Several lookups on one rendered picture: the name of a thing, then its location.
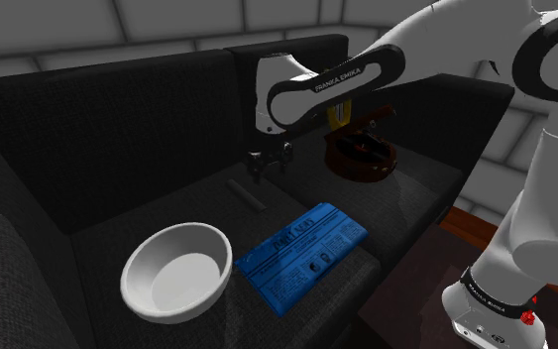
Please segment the brown round open box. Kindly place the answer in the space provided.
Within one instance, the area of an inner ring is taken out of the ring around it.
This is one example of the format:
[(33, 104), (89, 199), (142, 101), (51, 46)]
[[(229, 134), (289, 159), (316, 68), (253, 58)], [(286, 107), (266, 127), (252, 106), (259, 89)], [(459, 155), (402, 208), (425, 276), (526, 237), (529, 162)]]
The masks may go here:
[(355, 182), (378, 182), (388, 177), (397, 165), (396, 150), (373, 129), (380, 119), (392, 115), (393, 108), (385, 105), (325, 135), (327, 168)]

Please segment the white bowl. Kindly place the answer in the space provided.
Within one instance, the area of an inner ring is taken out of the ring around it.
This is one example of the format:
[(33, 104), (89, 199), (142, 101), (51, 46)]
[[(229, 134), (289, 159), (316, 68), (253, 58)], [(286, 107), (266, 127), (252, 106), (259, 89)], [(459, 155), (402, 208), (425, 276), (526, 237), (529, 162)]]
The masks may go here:
[(232, 266), (232, 247), (223, 232), (206, 223), (179, 223), (155, 233), (131, 254), (121, 274), (121, 297), (149, 322), (183, 323), (218, 300)]

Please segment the black fabric sofa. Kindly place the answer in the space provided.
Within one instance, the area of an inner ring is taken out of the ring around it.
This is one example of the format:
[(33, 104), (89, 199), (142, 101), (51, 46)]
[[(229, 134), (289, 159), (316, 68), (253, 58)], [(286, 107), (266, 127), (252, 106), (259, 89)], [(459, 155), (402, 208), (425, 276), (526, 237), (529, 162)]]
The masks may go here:
[[(499, 124), (511, 87), (441, 74), (354, 101), (397, 166), (377, 183), (324, 163), (323, 116), (282, 173), (246, 169), (258, 61), (343, 62), (343, 35), (0, 77), (0, 349), (349, 349), (352, 320), (425, 229), (443, 219)], [(267, 209), (226, 186), (235, 180)], [(203, 222), (242, 256), (318, 203), (368, 237), (285, 316), (234, 271), (218, 301), (177, 325), (125, 304), (120, 278), (154, 233)]]

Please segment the dark grey stick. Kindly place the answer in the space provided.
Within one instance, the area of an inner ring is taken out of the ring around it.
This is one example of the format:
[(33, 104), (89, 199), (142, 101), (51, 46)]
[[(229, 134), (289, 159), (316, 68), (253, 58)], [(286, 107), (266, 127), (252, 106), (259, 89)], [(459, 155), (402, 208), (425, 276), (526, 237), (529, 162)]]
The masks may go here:
[(260, 202), (257, 198), (255, 198), (251, 193), (249, 193), (235, 180), (228, 179), (226, 181), (226, 186), (234, 195), (236, 195), (240, 200), (242, 200), (255, 212), (260, 213), (267, 209), (267, 207), (262, 202)]

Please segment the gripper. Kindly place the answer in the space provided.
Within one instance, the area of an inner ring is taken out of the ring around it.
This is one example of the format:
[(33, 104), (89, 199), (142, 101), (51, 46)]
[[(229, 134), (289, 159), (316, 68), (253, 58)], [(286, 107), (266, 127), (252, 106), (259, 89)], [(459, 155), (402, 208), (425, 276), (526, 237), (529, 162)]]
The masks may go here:
[(279, 158), (282, 173), (286, 171), (287, 164), (293, 161), (293, 146), (286, 136), (287, 133), (266, 134), (259, 130), (253, 132), (248, 143), (246, 165), (254, 183), (260, 183), (266, 165), (264, 157)]

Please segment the yellow curved object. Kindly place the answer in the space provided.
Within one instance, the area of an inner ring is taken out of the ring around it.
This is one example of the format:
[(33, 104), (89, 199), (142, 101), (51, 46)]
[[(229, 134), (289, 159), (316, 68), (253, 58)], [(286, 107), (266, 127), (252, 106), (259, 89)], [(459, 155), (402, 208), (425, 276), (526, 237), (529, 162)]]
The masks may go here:
[(348, 125), (351, 121), (352, 100), (346, 100), (326, 109), (327, 120), (332, 131)]

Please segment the blue folded newspaper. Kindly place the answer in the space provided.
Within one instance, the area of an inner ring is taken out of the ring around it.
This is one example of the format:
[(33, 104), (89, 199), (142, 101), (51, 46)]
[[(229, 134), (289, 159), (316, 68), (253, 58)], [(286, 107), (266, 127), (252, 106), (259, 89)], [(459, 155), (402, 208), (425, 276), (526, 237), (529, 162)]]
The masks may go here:
[(235, 261), (276, 316), (284, 316), (369, 232), (323, 202)]

